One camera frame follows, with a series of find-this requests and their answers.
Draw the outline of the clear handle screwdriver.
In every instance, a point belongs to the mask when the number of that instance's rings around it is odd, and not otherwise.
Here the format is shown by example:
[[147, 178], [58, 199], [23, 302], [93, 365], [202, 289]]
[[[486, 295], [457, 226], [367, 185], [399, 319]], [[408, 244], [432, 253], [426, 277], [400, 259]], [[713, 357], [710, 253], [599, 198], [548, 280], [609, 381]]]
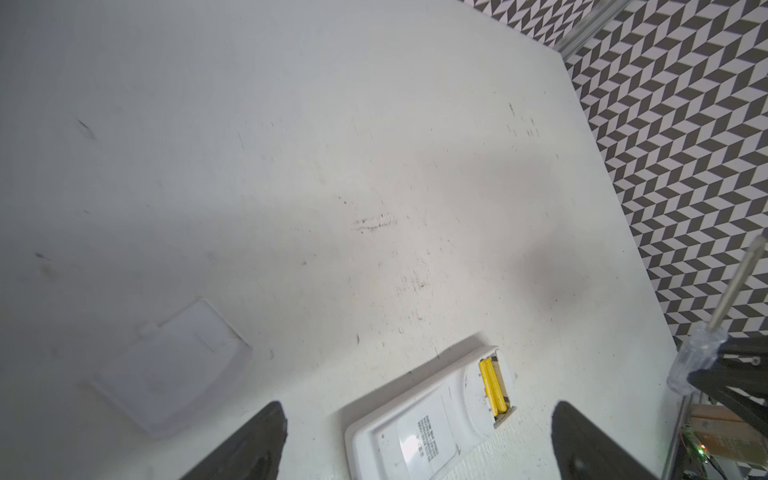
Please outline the clear handle screwdriver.
[[710, 369], [718, 358], [721, 346], [728, 339], [722, 327], [726, 314], [733, 306], [747, 279], [753, 274], [767, 245], [764, 235], [754, 238], [748, 247], [736, 273], [722, 294], [708, 322], [695, 324], [683, 342], [670, 368], [666, 383], [669, 389], [681, 396], [691, 395], [696, 388], [690, 383], [690, 374]]

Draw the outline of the white remote green buttons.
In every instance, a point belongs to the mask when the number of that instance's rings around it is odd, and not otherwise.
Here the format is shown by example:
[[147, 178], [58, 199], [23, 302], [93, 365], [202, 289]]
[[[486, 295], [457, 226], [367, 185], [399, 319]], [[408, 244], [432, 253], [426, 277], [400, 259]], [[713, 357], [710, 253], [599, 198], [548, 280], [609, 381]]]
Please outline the white remote green buttons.
[[[497, 359], [509, 410], [494, 417], [479, 362]], [[440, 479], [516, 411], [515, 379], [497, 346], [481, 346], [345, 431], [353, 479]]]

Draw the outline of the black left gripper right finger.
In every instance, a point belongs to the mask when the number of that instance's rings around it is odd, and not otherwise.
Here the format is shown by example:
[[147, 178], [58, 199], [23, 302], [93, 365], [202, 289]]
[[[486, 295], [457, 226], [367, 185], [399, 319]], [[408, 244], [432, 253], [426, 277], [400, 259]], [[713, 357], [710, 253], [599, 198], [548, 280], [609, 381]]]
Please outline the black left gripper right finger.
[[655, 479], [578, 409], [559, 401], [552, 415], [551, 439], [562, 479]]

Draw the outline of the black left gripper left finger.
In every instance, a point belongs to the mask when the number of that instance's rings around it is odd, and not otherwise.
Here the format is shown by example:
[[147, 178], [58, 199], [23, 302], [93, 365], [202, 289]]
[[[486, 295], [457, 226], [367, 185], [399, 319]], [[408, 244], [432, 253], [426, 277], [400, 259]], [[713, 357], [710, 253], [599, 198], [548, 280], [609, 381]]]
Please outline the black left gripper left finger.
[[287, 437], [283, 407], [279, 401], [272, 401], [182, 479], [276, 479]]

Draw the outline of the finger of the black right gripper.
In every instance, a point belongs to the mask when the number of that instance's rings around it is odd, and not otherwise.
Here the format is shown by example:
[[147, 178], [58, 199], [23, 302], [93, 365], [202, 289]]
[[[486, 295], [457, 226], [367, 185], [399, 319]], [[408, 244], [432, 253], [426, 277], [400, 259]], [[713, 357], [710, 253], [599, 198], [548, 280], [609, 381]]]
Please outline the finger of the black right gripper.
[[766, 368], [767, 345], [766, 335], [750, 338], [730, 337], [720, 346], [718, 358], [723, 361], [741, 361], [755, 367]]
[[688, 383], [767, 436], [766, 370], [698, 370], [688, 375]]

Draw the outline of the white battery cover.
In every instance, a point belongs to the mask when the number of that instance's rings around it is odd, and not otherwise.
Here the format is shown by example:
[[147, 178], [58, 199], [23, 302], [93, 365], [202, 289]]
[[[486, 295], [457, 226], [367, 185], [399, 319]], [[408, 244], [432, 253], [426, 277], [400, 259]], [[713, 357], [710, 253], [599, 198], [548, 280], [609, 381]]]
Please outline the white battery cover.
[[175, 435], [216, 406], [253, 348], [206, 299], [160, 325], [92, 377], [91, 384], [153, 437]]

